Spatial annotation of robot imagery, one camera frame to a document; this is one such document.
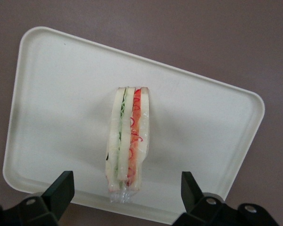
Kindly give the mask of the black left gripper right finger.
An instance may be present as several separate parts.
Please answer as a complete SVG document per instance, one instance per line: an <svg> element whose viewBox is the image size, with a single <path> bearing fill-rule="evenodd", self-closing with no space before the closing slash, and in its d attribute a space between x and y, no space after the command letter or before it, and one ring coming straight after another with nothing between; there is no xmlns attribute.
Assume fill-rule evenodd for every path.
<svg viewBox="0 0 283 226"><path fill-rule="evenodd" d="M181 176L181 198L186 212L174 226L277 226L269 212L253 203L228 206L215 194L204 194L191 172Z"/></svg>

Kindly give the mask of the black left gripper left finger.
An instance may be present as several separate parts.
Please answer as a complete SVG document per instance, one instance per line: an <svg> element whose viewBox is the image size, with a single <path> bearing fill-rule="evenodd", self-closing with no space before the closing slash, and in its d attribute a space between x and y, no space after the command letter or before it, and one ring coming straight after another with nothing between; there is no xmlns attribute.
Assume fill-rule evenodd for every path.
<svg viewBox="0 0 283 226"><path fill-rule="evenodd" d="M0 205L0 226L57 226L74 194L74 174L64 171L44 193L7 210Z"/></svg>

